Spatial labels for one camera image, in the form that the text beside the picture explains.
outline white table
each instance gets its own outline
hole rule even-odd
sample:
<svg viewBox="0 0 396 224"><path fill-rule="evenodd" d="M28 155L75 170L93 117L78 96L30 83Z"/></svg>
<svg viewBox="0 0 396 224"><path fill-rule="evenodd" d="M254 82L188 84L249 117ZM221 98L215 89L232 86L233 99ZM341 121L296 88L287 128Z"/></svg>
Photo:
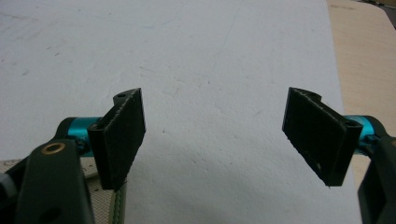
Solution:
<svg viewBox="0 0 396 224"><path fill-rule="evenodd" d="M141 87L126 223L359 223L281 131L288 87L343 112L325 1L2 1L0 158Z"/></svg>

